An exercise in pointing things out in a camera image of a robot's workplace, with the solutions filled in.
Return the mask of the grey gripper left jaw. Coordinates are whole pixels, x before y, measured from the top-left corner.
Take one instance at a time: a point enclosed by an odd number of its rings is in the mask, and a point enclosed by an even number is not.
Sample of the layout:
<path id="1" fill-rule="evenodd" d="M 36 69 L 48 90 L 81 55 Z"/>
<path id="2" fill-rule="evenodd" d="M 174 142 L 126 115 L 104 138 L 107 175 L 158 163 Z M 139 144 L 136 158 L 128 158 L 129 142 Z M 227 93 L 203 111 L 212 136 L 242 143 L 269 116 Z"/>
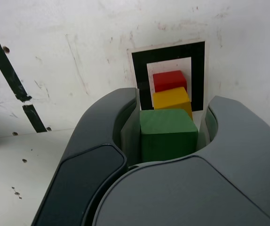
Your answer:
<path id="1" fill-rule="evenodd" d="M 90 226 L 109 187 L 128 170 L 121 130 L 139 116 L 139 92 L 119 88 L 79 120 L 33 219 L 34 226 Z"/>

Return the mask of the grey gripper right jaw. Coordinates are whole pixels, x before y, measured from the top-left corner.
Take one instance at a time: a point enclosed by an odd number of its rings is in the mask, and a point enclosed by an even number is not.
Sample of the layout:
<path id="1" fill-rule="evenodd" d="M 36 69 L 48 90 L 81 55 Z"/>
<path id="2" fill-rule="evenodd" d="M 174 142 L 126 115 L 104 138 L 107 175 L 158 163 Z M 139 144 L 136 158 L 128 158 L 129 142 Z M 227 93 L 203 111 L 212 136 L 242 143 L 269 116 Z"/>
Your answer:
<path id="1" fill-rule="evenodd" d="M 236 100 L 214 97 L 210 142 L 113 184 L 95 226 L 270 226 L 270 126 Z"/>

